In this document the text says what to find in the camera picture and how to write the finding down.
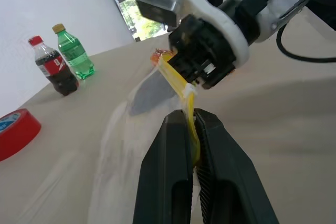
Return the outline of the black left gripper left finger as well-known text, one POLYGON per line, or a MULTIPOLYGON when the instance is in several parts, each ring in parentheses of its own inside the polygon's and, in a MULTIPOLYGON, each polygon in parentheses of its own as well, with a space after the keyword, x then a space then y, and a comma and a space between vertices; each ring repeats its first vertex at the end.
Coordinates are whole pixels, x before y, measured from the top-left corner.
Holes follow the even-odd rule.
POLYGON ((193 163, 182 110, 168 114, 140 169, 132 224, 190 224, 193 163))

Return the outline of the green plastic soda bottle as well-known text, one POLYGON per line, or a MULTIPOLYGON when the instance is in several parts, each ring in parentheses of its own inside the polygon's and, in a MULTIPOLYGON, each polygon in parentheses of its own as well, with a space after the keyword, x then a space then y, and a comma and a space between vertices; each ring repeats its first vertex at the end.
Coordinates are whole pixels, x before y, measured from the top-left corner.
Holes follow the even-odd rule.
POLYGON ((57 35, 58 49, 79 79, 86 79, 95 73, 95 66, 89 59, 83 45, 77 37, 68 33, 60 23, 53 27, 57 35))

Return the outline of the orange snack packet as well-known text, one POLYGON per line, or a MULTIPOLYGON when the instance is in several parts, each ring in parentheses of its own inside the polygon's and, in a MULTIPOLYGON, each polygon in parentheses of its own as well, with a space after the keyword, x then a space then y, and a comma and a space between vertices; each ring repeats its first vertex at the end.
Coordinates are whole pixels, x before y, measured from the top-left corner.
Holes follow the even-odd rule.
POLYGON ((174 56, 175 54, 169 50, 156 49, 150 59, 151 59, 152 64, 156 66, 160 58, 163 58, 164 61, 168 62, 174 56))

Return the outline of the clear plastic bag yellow zip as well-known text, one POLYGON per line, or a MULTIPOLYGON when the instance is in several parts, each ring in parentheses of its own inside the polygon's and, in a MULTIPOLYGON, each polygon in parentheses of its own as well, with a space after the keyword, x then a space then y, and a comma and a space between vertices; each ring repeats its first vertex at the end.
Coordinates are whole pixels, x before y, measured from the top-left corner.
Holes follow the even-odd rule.
POLYGON ((184 113, 196 165, 201 147, 194 123, 196 89, 160 58, 117 106, 101 141, 87 224, 131 224, 140 166, 164 118, 184 113))

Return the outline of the cola bottle red label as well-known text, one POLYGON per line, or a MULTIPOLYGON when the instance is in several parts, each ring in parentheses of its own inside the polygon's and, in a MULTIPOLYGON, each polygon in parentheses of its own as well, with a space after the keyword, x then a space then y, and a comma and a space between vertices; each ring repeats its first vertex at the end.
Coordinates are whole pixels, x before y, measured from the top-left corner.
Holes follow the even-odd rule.
POLYGON ((77 78, 56 49, 47 46, 40 36, 30 38, 28 43, 34 50, 35 64, 58 93, 67 96, 78 89, 77 78))

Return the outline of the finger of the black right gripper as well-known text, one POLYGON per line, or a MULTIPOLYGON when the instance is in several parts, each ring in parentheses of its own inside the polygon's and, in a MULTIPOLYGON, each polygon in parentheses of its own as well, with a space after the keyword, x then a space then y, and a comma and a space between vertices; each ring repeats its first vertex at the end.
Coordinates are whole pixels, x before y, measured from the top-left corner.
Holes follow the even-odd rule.
POLYGON ((188 82, 199 84, 198 71, 202 61, 191 55, 175 55, 168 63, 188 82))
POLYGON ((193 25, 188 23, 180 24, 169 35, 169 45, 173 52, 185 52, 191 48, 191 33, 193 25))

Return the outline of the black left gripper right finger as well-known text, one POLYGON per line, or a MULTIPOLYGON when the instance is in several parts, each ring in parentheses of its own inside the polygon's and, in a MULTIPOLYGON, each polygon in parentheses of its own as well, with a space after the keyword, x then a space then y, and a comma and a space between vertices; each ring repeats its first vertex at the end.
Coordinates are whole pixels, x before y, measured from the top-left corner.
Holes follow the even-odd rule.
POLYGON ((279 224, 257 171, 219 118, 196 109, 203 224, 279 224))

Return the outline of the red tape roll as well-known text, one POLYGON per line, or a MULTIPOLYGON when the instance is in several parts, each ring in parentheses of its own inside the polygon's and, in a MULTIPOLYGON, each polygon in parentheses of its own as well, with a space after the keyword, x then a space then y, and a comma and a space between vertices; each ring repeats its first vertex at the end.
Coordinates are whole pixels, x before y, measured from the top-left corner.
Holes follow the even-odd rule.
POLYGON ((22 150, 40 129, 41 123, 27 109, 0 118, 0 162, 22 150))

